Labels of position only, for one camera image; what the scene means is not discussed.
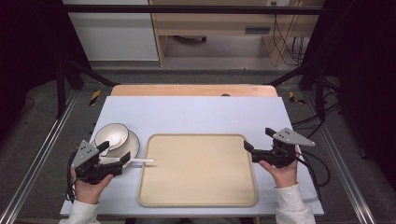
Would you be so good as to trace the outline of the beige tray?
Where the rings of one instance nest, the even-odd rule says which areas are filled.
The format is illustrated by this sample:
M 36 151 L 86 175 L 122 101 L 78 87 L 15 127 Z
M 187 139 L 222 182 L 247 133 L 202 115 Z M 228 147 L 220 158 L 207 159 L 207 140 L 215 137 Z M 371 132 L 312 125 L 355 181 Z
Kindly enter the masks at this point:
M 146 207 L 251 206 L 258 198 L 240 134 L 154 134 L 138 201 Z

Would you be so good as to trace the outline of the yellow black tape strip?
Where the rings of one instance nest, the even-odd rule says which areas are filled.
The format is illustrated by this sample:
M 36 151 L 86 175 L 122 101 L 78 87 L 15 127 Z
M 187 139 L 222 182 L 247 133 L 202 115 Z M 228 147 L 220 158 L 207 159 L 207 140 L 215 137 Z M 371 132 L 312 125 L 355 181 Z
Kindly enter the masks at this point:
M 92 98 L 91 98 L 91 100 L 89 102 L 89 105 L 95 105 L 100 93 L 101 93 L 100 90 L 94 91 L 94 93 L 92 94 Z
M 289 91 L 289 99 L 290 99 L 290 102 L 293 102 L 293 103 L 296 103 L 296 104 L 299 104 L 299 105 L 305 105 L 305 100 L 297 99 L 295 97 L 293 91 Z

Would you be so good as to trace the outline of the white chopstick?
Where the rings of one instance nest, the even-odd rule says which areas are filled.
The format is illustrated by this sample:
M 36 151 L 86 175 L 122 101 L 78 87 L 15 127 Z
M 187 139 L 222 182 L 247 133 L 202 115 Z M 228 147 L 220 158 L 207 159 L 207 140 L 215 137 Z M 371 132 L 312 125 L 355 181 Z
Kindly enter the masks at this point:
M 101 157 L 99 158 L 99 161 L 101 162 L 116 162 L 116 161 L 122 161 L 122 162 L 153 162 L 153 159 L 138 159 L 138 158 L 132 158 L 132 159 L 122 159 L 122 158 L 105 158 Z
M 119 162 L 120 160 L 99 160 L 99 163 L 102 163 L 102 164 L 107 164 L 107 163 L 111 163 L 111 162 Z M 121 162 L 123 162 L 123 163 L 131 163 L 131 162 L 147 162 L 147 160 L 146 159 L 131 159 L 131 160 L 128 160 L 128 161 L 121 161 Z

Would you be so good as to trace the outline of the person's left hand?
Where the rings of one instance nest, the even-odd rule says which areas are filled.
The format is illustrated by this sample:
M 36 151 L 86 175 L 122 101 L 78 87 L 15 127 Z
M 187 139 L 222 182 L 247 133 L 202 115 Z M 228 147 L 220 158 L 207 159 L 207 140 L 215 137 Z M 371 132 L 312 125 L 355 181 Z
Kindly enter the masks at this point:
M 72 180 L 75 183 L 76 199 L 82 203 L 98 204 L 103 190 L 109 185 L 114 175 L 107 175 L 98 184 L 86 183 L 82 180 L 77 180 L 77 175 L 74 169 L 70 171 Z

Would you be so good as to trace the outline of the white cabinet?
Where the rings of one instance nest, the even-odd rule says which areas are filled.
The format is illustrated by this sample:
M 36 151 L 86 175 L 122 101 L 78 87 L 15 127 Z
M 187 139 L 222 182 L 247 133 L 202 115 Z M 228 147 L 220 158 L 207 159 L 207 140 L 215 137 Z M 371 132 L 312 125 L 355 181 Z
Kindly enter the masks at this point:
M 158 61 L 149 13 L 69 13 L 90 62 Z

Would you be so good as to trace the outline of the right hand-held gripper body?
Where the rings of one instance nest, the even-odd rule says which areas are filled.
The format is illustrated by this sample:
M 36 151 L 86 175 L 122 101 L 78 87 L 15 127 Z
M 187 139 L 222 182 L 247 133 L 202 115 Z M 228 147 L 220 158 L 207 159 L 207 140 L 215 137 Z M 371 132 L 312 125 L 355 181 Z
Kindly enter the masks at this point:
M 260 161 L 267 161 L 275 168 L 282 168 L 296 161 L 296 147 L 314 147 L 316 143 L 300 135 L 290 128 L 284 128 L 271 137 L 273 139 L 270 150 L 258 150 Z

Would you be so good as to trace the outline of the aluminium rail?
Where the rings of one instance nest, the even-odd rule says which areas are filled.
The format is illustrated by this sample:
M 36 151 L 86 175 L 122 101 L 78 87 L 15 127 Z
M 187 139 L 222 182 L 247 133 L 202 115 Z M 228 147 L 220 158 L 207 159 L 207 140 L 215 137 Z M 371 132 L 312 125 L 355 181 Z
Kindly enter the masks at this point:
M 306 103 L 312 113 L 315 113 L 315 122 L 317 128 L 312 132 L 313 135 L 319 134 L 326 149 L 330 160 L 332 161 L 332 167 L 336 172 L 340 183 L 344 188 L 344 192 L 348 197 L 348 200 L 360 222 L 360 224 L 376 224 L 375 218 L 370 210 L 367 202 L 365 201 L 360 188 L 358 187 L 355 178 L 347 167 L 347 162 L 342 157 L 338 150 L 334 139 L 331 136 L 331 132 L 327 126 L 328 115 L 332 115 L 339 110 L 339 105 L 325 105 L 323 109 L 324 119 L 318 117 L 319 112 L 314 105 L 314 96 L 311 92 L 304 92 L 303 96 Z
M 12 199 L 7 204 L 6 209 L 1 213 L 0 224 L 13 224 L 13 222 L 16 220 L 18 213 L 21 211 L 26 198 L 28 197 L 34 183 L 36 182 L 48 155 L 51 153 L 53 146 L 74 107 L 78 95 L 78 91 L 70 91 L 64 112 L 62 112 L 60 117 L 53 122 L 45 140 L 43 141 L 40 149 L 35 154 L 34 160 L 24 175 L 23 180 L 16 189 Z

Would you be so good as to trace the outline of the dark curtain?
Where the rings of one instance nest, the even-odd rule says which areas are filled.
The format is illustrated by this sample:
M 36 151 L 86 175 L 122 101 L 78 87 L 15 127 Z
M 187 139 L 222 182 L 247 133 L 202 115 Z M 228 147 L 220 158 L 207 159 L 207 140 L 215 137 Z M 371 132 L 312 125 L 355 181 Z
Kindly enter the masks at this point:
M 55 79 L 59 64 L 88 67 L 63 0 L 0 0 L 0 141 L 25 104 L 27 92 Z
M 358 139 L 396 188 L 396 0 L 324 0 L 304 56 L 340 80 Z

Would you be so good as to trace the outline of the wooden desk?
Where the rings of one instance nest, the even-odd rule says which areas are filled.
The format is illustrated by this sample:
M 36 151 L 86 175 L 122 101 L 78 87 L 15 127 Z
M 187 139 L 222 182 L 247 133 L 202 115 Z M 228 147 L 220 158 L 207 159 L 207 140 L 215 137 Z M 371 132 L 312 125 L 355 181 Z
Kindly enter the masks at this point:
M 148 0 L 152 6 L 237 6 L 266 7 L 267 0 Z M 321 7 L 325 0 L 290 0 L 288 7 Z M 255 35 L 262 39 L 273 65 L 279 65 L 291 48 L 293 37 L 307 39 L 314 31 L 317 15 L 176 14 L 151 15 L 155 35 Z

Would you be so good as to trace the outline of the black metal stand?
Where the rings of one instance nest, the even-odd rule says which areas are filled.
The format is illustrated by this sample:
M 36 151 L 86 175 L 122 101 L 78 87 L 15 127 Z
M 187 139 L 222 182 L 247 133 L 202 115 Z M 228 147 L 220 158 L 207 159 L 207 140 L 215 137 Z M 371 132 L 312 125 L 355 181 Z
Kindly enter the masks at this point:
M 315 93 L 315 111 L 321 121 L 325 120 L 325 108 L 324 108 L 324 82 L 325 82 L 325 70 L 320 63 L 305 63 L 297 68 L 289 71 L 286 75 L 279 77 L 269 82 L 272 87 L 277 87 L 292 77 L 302 75 L 303 77 L 299 81 L 298 87 L 301 91 L 308 91 L 313 85 L 316 86 Z
M 73 90 L 81 90 L 84 86 L 84 82 L 80 76 L 81 74 L 87 75 L 108 87 L 115 87 L 118 85 L 117 82 L 102 77 L 99 74 L 95 73 L 91 68 L 85 67 L 76 62 L 68 61 L 60 63 L 55 72 L 58 99 L 57 118 L 60 118 L 66 110 L 66 95 L 64 82 L 67 81 Z

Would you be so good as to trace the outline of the person's right hand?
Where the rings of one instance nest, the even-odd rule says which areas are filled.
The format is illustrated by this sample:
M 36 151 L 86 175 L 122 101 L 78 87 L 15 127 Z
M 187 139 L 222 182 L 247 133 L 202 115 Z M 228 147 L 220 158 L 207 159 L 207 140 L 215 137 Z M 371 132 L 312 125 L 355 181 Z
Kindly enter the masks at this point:
M 298 183 L 297 161 L 282 168 L 275 168 L 267 161 L 259 161 L 259 165 L 272 176 L 278 189 L 291 187 Z

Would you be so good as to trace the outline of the white bowl dark rim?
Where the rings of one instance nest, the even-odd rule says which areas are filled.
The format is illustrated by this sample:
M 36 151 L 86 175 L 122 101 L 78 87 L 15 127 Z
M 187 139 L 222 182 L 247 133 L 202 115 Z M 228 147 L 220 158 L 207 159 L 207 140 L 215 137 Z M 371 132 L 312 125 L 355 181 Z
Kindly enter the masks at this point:
M 110 149 L 114 150 L 123 146 L 129 137 L 129 130 L 120 123 L 110 123 L 102 127 L 95 135 L 93 142 L 99 146 L 105 141 L 109 142 Z

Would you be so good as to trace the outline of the wooden table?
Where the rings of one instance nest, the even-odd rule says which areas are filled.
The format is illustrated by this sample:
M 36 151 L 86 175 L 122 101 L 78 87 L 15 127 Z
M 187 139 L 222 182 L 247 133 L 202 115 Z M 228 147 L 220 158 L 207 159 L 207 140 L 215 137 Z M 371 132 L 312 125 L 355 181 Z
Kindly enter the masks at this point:
M 260 96 L 277 97 L 270 85 L 250 84 L 143 84 L 117 85 L 111 96 Z

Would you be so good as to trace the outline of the white plate dark rim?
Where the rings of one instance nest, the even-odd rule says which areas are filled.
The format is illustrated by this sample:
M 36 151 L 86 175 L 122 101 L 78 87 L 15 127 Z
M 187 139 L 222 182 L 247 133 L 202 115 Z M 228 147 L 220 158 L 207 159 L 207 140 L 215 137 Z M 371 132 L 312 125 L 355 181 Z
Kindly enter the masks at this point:
M 131 153 L 131 159 L 135 158 L 139 152 L 140 149 L 140 143 L 139 139 L 135 135 L 134 132 L 129 131 L 129 137 L 126 141 L 126 143 L 114 150 L 109 150 L 105 156 L 99 155 L 99 158 L 105 157 L 105 158 L 121 158 L 123 155 L 126 153 L 130 152 Z

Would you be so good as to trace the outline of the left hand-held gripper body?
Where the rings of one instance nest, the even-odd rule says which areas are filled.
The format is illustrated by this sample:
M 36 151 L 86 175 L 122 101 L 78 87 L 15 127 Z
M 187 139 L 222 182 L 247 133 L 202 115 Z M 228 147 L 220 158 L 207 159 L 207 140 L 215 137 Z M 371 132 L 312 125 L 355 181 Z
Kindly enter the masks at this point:
M 100 164 L 99 150 L 83 140 L 78 147 L 77 154 L 72 161 L 77 178 L 90 184 L 98 184 L 107 175 L 114 175 L 114 164 Z

